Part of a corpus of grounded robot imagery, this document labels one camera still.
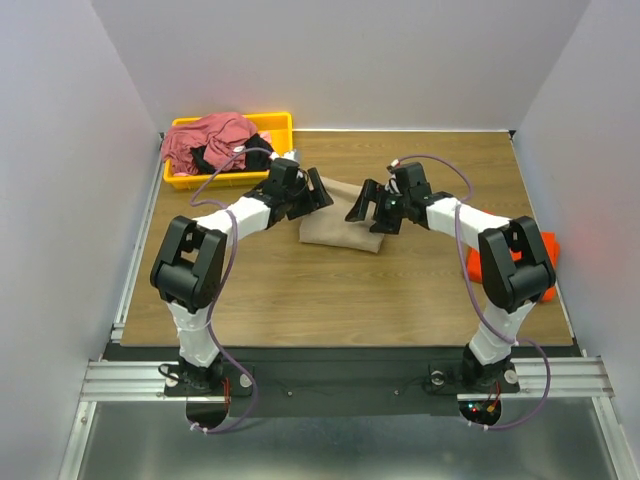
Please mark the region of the beige t shirt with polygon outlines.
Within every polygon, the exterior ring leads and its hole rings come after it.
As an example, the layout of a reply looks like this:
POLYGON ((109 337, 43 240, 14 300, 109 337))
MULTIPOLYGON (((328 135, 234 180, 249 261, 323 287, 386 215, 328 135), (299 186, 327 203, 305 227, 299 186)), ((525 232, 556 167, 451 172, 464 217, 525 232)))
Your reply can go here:
POLYGON ((363 221, 347 222, 345 220, 346 215, 355 205, 362 187, 328 177, 322 177, 321 180, 333 199, 333 204, 302 218, 299 226, 299 241, 305 244, 378 253, 385 235, 370 232, 373 226, 373 208, 368 208, 363 221))

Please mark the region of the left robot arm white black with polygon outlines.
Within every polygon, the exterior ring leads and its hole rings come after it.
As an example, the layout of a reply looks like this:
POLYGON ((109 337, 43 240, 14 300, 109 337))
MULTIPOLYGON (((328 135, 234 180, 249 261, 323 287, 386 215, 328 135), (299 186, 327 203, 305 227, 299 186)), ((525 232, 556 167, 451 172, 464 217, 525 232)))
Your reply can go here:
POLYGON ((228 280, 239 241, 333 204, 317 169, 295 160, 272 161, 267 178, 235 202, 204 217, 171 220, 154 261, 150 283, 166 303, 179 340, 175 370, 160 369, 170 387, 210 394, 223 385, 221 348, 212 338, 212 308, 228 280))

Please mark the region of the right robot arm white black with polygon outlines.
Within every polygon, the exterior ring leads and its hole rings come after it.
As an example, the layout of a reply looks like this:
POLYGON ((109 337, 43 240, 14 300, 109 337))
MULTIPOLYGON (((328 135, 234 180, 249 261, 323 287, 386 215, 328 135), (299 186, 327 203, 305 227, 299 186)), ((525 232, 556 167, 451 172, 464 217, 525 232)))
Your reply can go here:
POLYGON ((497 216, 433 191, 417 160, 398 159, 387 170, 386 184, 364 181, 345 219, 370 218, 371 232, 383 234, 398 234, 409 220, 451 236, 458 251, 478 252, 486 304, 472 304, 480 324, 465 346, 460 378, 466 387, 482 390, 506 370, 524 319, 556 284, 541 231, 529 216, 497 216))

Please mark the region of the black t shirt in bin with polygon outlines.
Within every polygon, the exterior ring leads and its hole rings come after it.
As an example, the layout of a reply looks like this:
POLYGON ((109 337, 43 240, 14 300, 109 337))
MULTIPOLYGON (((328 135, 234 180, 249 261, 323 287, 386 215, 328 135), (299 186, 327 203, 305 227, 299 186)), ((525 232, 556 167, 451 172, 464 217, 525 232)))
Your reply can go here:
POLYGON ((222 173, 243 173, 265 171, 269 168, 271 154, 274 152, 271 144, 259 133, 251 136, 242 146, 233 147, 229 153, 216 150, 209 154, 205 145, 192 148, 191 155, 199 174, 213 174, 225 164, 228 157, 237 151, 249 149, 230 163, 222 173))

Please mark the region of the yellow plastic bin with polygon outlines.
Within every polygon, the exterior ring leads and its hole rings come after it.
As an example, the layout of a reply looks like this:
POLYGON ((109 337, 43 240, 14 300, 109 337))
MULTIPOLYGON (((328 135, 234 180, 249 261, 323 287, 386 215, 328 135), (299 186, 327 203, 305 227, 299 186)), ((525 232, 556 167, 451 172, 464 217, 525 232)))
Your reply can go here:
MULTIPOLYGON (((258 128, 258 132, 270 132, 271 144, 276 153, 285 153, 293 148, 292 117, 288 112, 241 114, 251 120, 258 128)), ((177 118, 172 126, 193 122, 201 117, 177 118)), ((174 176, 170 162, 164 160, 163 180, 176 190, 194 190, 200 187, 209 177, 208 175, 174 176)))

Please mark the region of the pink t shirt in bin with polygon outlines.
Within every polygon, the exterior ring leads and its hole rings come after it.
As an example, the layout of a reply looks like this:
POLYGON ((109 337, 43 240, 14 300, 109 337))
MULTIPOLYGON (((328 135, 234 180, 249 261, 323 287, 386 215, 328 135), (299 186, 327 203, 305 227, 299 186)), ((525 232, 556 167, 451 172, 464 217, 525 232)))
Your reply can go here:
POLYGON ((170 162, 174 174, 200 175, 203 171, 192 150, 203 147, 201 162, 216 171, 234 154, 236 147, 245 145, 257 133, 257 126, 240 113, 210 114, 172 126, 162 143, 162 159, 170 162))

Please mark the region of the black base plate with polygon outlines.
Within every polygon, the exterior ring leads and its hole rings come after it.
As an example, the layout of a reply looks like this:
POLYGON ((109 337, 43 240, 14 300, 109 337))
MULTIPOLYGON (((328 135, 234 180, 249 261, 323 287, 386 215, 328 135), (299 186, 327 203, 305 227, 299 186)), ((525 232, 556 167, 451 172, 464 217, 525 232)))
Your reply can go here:
POLYGON ((224 361, 223 385, 209 394, 170 387, 168 402, 184 405, 189 420, 226 424, 253 418, 429 414, 495 419, 500 402, 519 390, 508 361, 498 380, 468 387, 461 380, 461 347, 234 348, 244 366, 224 361))

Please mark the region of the aluminium frame rail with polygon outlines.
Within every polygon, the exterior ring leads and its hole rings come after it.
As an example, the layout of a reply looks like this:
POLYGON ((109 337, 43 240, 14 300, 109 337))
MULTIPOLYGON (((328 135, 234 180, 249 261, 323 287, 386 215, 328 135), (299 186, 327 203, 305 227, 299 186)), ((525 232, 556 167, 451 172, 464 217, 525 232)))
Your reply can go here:
POLYGON ((162 170, 161 162, 156 160, 152 167, 140 228, 128 262, 124 285, 118 296, 109 341, 99 358, 89 362, 85 369, 80 399, 58 474, 60 479, 81 477, 95 415, 101 403, 156 403, 170 400, 163 393, 164 380, 156 367, 163 362, 173 363, 177 349, 169 346, 121 345, 144 247, 161 190, 162 170))

